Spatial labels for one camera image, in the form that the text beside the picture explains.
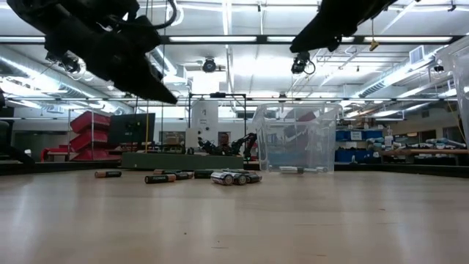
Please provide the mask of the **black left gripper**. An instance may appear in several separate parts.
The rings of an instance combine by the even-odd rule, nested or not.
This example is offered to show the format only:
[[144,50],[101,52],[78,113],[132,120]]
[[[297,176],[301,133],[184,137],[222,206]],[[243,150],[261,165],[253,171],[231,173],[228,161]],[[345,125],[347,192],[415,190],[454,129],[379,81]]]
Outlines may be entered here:
[[145,100],[176,104],[177,98],[153,74],[145,57],[159,44],[159,34],[149,28],[149,21],[143,16],[137,18],[136,26],[117,31],[93,28],[70,17],[45,35],[48,51],[58,56],[75,54],[84,60],[88,71],[111,79],[117,89]]

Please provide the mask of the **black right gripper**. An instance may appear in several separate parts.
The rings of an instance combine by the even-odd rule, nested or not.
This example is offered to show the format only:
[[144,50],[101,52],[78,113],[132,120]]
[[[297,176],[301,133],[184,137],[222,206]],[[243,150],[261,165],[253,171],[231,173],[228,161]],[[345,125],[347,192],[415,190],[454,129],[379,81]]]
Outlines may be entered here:
[[323,0],[314,18],[295,36],[292,53],[327,48],[335,51],[363,22],[376,18],[396,0]]

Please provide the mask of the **black monitor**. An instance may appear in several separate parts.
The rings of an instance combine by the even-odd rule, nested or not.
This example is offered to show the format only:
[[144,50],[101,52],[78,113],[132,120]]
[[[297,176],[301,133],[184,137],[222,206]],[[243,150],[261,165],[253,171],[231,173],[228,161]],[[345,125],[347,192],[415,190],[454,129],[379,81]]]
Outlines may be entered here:
[[155,114],[113,115],[108,131],[109,144],[152,142]]

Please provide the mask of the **yellow hanging tag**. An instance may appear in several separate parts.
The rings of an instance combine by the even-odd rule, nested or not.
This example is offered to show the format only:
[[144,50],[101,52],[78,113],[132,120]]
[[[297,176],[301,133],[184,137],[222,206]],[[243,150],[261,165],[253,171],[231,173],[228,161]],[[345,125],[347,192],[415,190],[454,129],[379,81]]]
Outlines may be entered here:
[[372,36],[371,36],[369,51],[373,52],[379,46],[379,43],[375,40],[374,19],[371,19],[371,22],[372,22]]

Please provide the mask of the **red storage bin rack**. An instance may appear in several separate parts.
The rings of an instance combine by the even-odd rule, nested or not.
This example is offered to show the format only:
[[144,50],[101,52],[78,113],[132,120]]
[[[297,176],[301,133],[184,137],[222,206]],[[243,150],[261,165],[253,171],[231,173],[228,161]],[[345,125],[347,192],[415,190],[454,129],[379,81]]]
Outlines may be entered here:
[[86,111],[70,121],[70,130],[75,134],[67,144],[56,148],[45,148],[40,161],[52,161],[54,156],[63,156],[66,161],[118,161],[113,155],[115,146],[108,143],[111,118]]

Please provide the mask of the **white cabinet panel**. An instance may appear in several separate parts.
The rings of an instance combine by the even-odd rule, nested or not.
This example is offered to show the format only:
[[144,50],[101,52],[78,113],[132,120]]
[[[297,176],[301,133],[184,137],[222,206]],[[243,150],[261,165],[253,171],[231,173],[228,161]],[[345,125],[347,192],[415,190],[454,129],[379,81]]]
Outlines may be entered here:
[[218,101],[198,100],[191,107],[191,127],[198,137],[216,144],[218,141]]

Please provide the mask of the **black ceiling track light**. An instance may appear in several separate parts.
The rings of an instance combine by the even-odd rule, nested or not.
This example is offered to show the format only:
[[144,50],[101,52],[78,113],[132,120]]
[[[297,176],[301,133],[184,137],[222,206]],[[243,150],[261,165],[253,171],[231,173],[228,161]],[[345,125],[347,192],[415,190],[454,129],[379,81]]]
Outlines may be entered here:
[[45,59],[55,65],[58,65],[65,72],[75,74],[81,71],[81,64],[79,62],[79,59],[68,53],[56,55],[49,51],[46,54]]

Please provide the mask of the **person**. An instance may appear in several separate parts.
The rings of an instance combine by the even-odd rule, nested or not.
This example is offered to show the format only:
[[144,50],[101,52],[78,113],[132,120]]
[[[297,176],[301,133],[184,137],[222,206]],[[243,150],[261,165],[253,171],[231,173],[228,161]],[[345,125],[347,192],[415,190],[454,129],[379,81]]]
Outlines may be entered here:
[[217,150],[221,155],[232,155],[232,147],[228,133],[219,133]]

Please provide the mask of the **white ceiling vent box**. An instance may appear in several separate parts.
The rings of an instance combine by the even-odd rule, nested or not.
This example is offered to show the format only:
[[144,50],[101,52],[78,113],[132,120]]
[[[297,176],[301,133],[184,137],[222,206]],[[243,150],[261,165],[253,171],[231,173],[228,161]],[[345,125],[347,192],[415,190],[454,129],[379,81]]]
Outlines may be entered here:
[[425,59],[425,47],[420,45],[409,52],[410,64],[416,65]]

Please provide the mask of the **labelled blue bin row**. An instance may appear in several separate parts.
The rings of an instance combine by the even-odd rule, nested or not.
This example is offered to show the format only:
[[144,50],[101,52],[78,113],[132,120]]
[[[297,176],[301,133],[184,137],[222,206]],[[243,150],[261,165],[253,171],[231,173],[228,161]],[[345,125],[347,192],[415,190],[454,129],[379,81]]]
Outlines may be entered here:
[[382,136],[383,132],[377,130],[340,130],[336,132],[336,141],[363,142],[367,139],[376,139]]

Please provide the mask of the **plain blue bin row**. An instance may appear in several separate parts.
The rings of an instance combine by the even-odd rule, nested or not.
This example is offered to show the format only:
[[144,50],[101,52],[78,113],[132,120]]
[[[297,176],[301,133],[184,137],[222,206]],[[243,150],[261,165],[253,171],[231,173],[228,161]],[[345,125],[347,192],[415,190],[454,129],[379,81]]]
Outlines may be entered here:
[[379,164],[381,157],[376,156],[372,150],[338,149],[335,152],[335,162],[346,164]]

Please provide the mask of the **small clear plastic bin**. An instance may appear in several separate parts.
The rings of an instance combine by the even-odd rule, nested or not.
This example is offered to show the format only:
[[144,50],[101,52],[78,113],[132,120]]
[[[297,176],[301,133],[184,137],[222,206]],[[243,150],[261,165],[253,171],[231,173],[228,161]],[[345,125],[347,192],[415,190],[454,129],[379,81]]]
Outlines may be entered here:
[[327,167],[334,170],[336,123],[342,107],[335,103],[266,103],[252,120],[257,135],[259,168]]

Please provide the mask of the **large clear plastic bin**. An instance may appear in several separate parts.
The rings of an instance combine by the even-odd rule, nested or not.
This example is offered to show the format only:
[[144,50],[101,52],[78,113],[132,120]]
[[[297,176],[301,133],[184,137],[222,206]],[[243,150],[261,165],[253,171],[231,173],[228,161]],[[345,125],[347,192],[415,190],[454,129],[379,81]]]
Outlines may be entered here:
[[469,35],[443,48],[436,59],[446,71],[452,72],[459,116],[469,149]]

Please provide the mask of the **wooden workbench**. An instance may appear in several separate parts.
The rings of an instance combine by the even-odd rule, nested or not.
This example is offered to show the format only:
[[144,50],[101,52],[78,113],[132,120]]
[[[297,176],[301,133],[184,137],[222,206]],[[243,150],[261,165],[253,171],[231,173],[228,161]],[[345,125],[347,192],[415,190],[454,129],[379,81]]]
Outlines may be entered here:
[[381,151],[382,156],[385,155],[420,155],[420,154],[444,154],[444,155],[469,155],[469,150],[436,150],[436,149],[400,149]]

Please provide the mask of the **spiral ceiling duct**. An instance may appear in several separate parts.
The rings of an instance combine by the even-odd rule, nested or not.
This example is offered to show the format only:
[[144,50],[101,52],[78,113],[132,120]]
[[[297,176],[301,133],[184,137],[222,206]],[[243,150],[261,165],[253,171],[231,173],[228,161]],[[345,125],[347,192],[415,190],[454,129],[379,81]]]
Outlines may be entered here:
[[364,87],[364,89],[362,89],[359,94],[358,94],[358,97],[360,98],[365,98],[381,89],[384,89],[386,87],[388,87],[389,84],[386,80],[381,80],[381,81],[376,81],[374,82],[373,84],[370,84],[370,85],[366,85]]

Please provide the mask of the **black rig frame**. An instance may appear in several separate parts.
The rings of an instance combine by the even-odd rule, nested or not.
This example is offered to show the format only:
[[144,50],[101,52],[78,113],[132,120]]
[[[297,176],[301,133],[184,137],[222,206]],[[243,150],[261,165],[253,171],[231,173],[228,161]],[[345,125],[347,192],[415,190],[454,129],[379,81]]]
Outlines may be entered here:
[[225,93],[213,92],[210,94],[196,94],[189,93],[188,95],[188,130],[196,134],[196,129],[191,127],[191,107],[198,100],[214,100],[218,101],[218,137],[220,132],[229,132],[225,128],[223,122],[239,120],[237,117],[238,112],[243,113],[243,135],[247,133],[247,95],[243,93]]

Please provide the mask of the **black overhead frame bar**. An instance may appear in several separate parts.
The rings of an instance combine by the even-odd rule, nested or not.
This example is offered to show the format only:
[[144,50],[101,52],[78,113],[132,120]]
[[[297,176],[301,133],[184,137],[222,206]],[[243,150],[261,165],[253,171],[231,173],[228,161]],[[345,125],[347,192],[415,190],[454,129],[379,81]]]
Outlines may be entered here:
[[[362,45],[376,40],[382,45],[449,45],[461,40],[464,35],[356,35],[343,37],[343,43]],[[163,45],[287,45],[294,40],[293,35],[164,35]],[[43,36],[9,36],[0,35],[0,44],[5,45],[42,45]]]

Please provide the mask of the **silver ventilation duct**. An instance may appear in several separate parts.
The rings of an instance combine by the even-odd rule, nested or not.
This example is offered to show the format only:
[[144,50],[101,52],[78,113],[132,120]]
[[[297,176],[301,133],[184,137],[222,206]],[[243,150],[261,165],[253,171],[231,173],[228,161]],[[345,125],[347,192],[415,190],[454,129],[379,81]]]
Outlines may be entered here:
[[108,97],[105,93],[87,86],[80,81],[76,81],[68,75],[54,70],[52,67],[48,68],[46,65],[28,58],[5,45],[0,45],[0,61],[25,73],[34,87],[45,88],[48,92],[59,86],[66,86],[87,98]]

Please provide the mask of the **black table frame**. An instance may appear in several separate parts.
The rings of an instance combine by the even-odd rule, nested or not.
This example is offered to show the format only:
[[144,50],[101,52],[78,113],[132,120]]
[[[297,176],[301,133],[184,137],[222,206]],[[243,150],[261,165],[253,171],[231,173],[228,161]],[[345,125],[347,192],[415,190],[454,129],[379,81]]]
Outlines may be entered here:
[[[33,166],[15,163],[0,163],[0,176],[36,173],[69,172],[80,170],[119,169],[117,162],[47,162]],[[393,172],[405,174],[433,175],[469,179],[469,166],[412,165],[412,164],[336,164],[336,172]]]

